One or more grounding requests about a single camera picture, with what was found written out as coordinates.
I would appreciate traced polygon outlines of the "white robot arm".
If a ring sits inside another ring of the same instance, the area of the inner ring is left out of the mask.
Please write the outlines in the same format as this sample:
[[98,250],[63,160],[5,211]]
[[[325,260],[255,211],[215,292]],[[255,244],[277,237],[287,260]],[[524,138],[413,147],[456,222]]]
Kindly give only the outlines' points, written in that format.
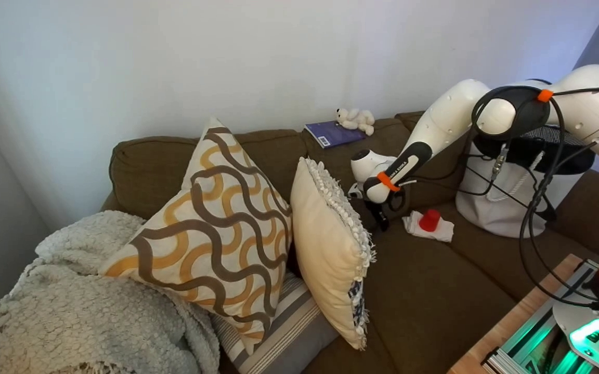
[[399,193],[403,178],[456,144],[470,128],[510,142],[546,124],[558,124],[599,155],[599,64],[585,64],[558,84],[511,84],[487,87],[465,78],[432,101],[415,124],[402,152],[368,152],[357,165],[365,200],[376,206]]

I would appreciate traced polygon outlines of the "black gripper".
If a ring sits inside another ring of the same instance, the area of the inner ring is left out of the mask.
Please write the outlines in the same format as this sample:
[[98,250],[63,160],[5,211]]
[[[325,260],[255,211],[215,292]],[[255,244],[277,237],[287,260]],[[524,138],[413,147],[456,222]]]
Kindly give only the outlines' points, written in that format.
[[399,218],[408,211],[408,196],[403,191],[392,193],[384,204],[372,204],[365,198],[363,185],[354,182],[348,188],[348,200],[368,230],[387,230],[394,218]]

